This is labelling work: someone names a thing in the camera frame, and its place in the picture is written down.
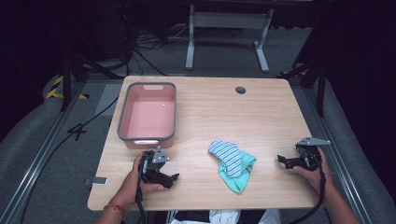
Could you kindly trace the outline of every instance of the teal cloth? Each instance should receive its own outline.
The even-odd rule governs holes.
[[[242,173],[238,177],[234,177],[234,178],[228,177],[223,162],[221,161],[219,163],[219,175],[227,184],[228,188],[230,188],[232,191],[236,193],[240,193],[244,191],[245,187],[248,184],[250,171],[253,168],[254,162],[256,161],[256,158],[254,156],[244,151],[240,151],[240,153],[242,160],[242,164],[241,164]]]

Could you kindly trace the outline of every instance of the table hole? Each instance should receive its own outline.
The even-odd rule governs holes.
[[[238,92],[239,94],[244,94],[245,92],[247,92],[247,89],[245,89],[245,87],[236,87],[235,91]]]

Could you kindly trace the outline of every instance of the cloth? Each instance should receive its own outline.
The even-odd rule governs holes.
[[[259,224],[280,224],[279,209],[267,209],[262,215]]]
[[[210,210],[209,223],[210,224],[236,224],[239,220],[241,210]],[[177,220],[173,219],[171,224],[207,224],[208,222],[201,222],[195,220]]]
[[[241,155],[241,175],[238,177],[228,177],[226,175],[225,165],[221,161],[219,163],[219,175],[227,184],[228,188],[236,193],[240,193],[244,191],[245,187],[248,184],[248,179],[250,178],[250,171],[253,168],[253,164],[256,161],[256,158],[244,151],[240,151]]]
[[[211,224],[236,224],[240,214],[241,210],[210,210],[209,220]],[[207,224],[207,222],[173,219],[171,224]],[[267,209],[258,224],[280,224],[279,210]]]
[[[236,144],[227,141],[216,140],[210,145],[209,153],[222,162],[224,166],[224,173],[228,177],[234,178],[241,175],[241,156],[239,148],[236,146]]]

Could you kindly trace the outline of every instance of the pink plastic basin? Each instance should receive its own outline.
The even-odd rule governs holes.
[[[176,86],[170,82],[136,82],[128,87],[118,135],[128,148],[173,145]]]

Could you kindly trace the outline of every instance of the yellow tape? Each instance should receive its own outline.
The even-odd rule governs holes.
[[[64,95],[62,93],[57,93],[56,90],[58,89],[59,85],[61,82],[64,80],[64,77],[62,75],[59,75],[58,78],[53,82],[52,87],[49,90],[49,93],[47,93],[47,98],[60,98],[63,99]],[[81,100],[88,100],[90,98],[89,94],[81,94],[78,99]]]

